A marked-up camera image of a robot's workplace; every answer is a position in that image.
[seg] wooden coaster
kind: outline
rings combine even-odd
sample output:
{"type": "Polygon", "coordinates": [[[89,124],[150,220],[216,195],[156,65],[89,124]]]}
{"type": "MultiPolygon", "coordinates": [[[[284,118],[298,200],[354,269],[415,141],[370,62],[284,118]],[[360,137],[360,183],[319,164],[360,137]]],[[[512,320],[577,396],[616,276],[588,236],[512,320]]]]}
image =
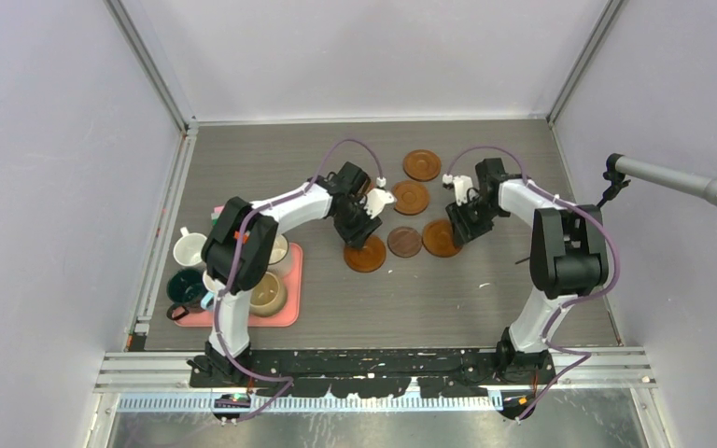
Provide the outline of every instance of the wooden coaster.
{"type": "Polygon", "coordinates": [[[413,180],[403,180],[391,189],[397,202],[394,209],[403,215],[418,215],[428,208],[430,193],[424,184],[413,180]]]}
{"type": "Polygon", "coordinates": [[[425,248],[436,257],[454,257],[460,252],[452,237],[452,223],[449,219],[438,219],[430,222],[422,231],[425,248]]]}
{"type": "Polygon", "coordinates": [[[422,249],[422,235],[416,229],[398,227],[388,234],[386,243],[392,254],[402,259],[408,259],[422,249]]]}
{"type": "Polygon", "coordinates": [[[426,149],[411,151],[402,160],[402,169],[413,180],[427,182],[441,172],[441,159],[426,149]]]}
{"type": "Polygon", "coordinates": [[[375,235],[367,238],[361,249],[344,247],[344,262],[357,273],[371,273],[383,266],[384,261],[386,261],[386,245],[375,235]]]}

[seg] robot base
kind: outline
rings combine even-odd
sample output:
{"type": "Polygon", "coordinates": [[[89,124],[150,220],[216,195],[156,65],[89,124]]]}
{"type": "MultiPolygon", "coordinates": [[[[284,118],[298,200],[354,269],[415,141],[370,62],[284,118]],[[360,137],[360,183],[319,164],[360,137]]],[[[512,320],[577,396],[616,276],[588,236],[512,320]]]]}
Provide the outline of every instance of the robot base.
{"type": "MultiPolygon", "coordinates": [[[[555,369],[547,352],[514,354],[478,348],[421,348],[393,350],[245,350],[241,365],[268,376],[291,376],[288,394],[336,398],[358,394],[363,399],[399,397],[417,385],[422,398],[487,396],[487,385],[520,385],[506,397],[533,395],[533,384],[547,384],[555,369]]],[[[229,360],[208,346],[205,355],[190,361],[194,388],[247,387],[249,378],[236,372],[229,360]]],[[[256,392],[273,395],[281,383],[255,381],[256,392]]],[[[515,418],[526,406],[505,402],[501,414],[515,418]]]]}

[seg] pink tray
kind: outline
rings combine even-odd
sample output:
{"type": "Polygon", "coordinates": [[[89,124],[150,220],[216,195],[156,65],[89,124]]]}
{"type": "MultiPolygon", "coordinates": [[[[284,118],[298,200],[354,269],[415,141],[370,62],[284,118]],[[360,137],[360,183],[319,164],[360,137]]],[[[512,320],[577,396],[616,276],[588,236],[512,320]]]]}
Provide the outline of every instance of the pink tray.
{"type": "MultiPolygon", "coordinates": [[[[298,320],[298,312],[301,309],[301,280],[303,276],[303,249],[295,243],[289,245],[292,254],[292,271],[282,281],[287,287],[287,303],[282,311],[270,317],[248,316],[250,327],[289,327],[298,320]]],[[[176,320],[179,327],[212,327],[213,313],[204,311],[202,313],[191,313],[176,320]]]]}

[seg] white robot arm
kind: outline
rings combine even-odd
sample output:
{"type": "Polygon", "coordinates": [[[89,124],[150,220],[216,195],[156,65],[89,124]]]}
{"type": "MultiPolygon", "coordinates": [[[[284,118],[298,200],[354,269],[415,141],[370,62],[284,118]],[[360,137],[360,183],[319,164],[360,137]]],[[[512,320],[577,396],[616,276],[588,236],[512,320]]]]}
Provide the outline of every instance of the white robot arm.
{"type": "MultiPolygon", "coordinates": [[[[320,177],[309,190],[305,190],[308,185],[309,182],[305,182],[293,191],[252,203],[240,198],[230,199],[204,244],[202,259],[207,264],[207,273],[219,288],[224,288],[232,269],[237,229],[244,217],[252,209],[268,203],[275,204],[260,211],[250,222],[232,290],[220,298],[219,312],[214,316],[218,319],[218,327],[232,357],[239,356],[248,348],[248,311],[252,288],[268,268],[277,234],[315,219],[333,217],[334,227],[345,243],[362,247],[381,225],[378,215],[386,205],[395,202],[394,196],[384,189],[371,189],[365,195],[369,177],[349,162],[339,173],[320,177]],[[296,192],[301,193],[296,199],[280,201],[296,192]]],[[[215,326],[208,344],[224,355],[215,326]]]]}
{"type": "MultiPolygon", "coordinates": [[[[545,341],[569,307],[543,335],[555,310],[565,302],[586,296],[606,281],[606,242],[598,229],[587,225],[583,218],[529,189],[520,175],[508,175],[501,159],[481,161],[476,173],[478,189],[466,175],[443,178],[444,186],[453,189],[456,196],[455,202],[446,207],[455,243],[464,245],[487,233],[493,228],[494,217],[515,215],[532,228],[529,272],[534,287],[521,315],[505,330],[500,344],[511,354],[542,352],[547,350],[545,341]]],[[[594,205],[580,208],[602,222],[594,205]]]]}

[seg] gray floor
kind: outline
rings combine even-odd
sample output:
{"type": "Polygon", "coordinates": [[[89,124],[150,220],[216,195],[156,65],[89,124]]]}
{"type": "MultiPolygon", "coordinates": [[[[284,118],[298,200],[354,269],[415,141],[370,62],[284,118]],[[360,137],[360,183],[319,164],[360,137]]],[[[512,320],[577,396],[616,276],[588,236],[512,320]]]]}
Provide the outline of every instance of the gray floor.
{"type": "Polygon", "coordinates": [[[645,447],[627,389],[549,392],[521,424],[497,413],[269,413],[222,427],[212,414],[118,413],[112,448],[128,446],[645,447]]]}
{"type": "MultiPolygon", "coordinates": [[[[462,149],[482,144],[519,154],[542,187],[570,197],[565,170],[544,120],[381,122],[203,127],[177,216],[176,228],[207,234],[210,213],[232,196],[258,200],[298,187],[323,154],[347,136],[378,153],[389,186],[406,179],[402,158],[418,148],[448,162],[462,149]]],[[[473,175],[473,165],[494,153],[461,159],[455,173],[473,175]]],[[[372,159],[356,145],[338,149],[326,165],[335,171],[352,161],[371,177],[372,159]]],[[[505,166],[516,172],[512,160],[505,166]]],[[[395,227],[422,229],[446,217],[453,198],[439,179],[427,183],[431,202],[421,215],[404,217],[387,209],[376,233],[386,240],[395,227]]],[[[494,345],[518,316],[531,290],[528,266],[514,265],[529,250],[529,229],[515,217],[497,218],[492,232],[465,246],[456,257],[438,259],[422,250],[411,259],[387,254],[386,264],[369,274],[344,264],[342,240],[330,220],[311,222],[288,233],[304,251],[301,314],[283,329],[252,329],[258,348],[373,348],[494,345]]],[[[165,282],[178,266],[166,261],[161,294],[150,323],[149,350],[199,350],[209,329],[182,329],[165,317],[165,282]]],[[[556,333],[567,345],[615,345],[602,301],[576,307],[556,333]]]]}

